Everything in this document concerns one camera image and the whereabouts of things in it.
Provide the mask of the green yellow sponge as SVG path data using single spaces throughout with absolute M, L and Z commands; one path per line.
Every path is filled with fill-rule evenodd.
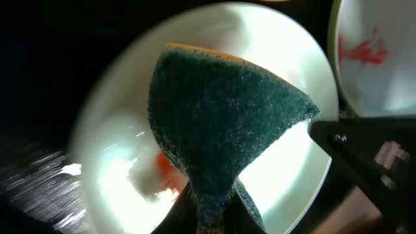
M 311 98 L 272 72 L 219 51 L 167 44 L 148 96 L 148 120 L 164 156 L 188 177 L 196 233 L 226 233 L 239 174 L 288 129 L 320 114 Z

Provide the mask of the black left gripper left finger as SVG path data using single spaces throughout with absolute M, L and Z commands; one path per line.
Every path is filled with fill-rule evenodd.
M 195 234 L 196 226 L 196 206 L 187 183 L 166 217 L 151 234 Z

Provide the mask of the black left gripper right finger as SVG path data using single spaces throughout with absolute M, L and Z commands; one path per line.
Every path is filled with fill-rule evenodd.
M 266 234 L 235 189 L 226 207 L 226 234 Z

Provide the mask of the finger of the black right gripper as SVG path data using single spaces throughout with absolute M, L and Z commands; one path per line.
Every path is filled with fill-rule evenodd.
M 312 120 L 308 134 L 399 233 L 415 232 L 415 118 Z M 385 143 L 397 143 L 390 168 L 376 161 Z

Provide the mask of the white plate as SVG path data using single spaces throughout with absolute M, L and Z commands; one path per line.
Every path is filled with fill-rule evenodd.
M 415 114 L 415 0 L 334 1 L 328 58 L 358 116 Z

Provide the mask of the light blue plate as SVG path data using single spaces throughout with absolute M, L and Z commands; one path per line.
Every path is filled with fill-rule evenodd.
M 103 74 L 79 116 L 70 153 L 94 233 L 150 233 L 187 180 L 166 187 L 153 162 L 159 149 L 146 113 L 148 89 L 168 42 L 215 49 L 275 73 L 339 115 L 335 79 L 322 48 L 292 18 L 253 3 L 216 3 L 180 13 L 133 42 Z M 268 233 L 289 233 L 316 198 L 331 159 L 296 124 L 241 174 Z

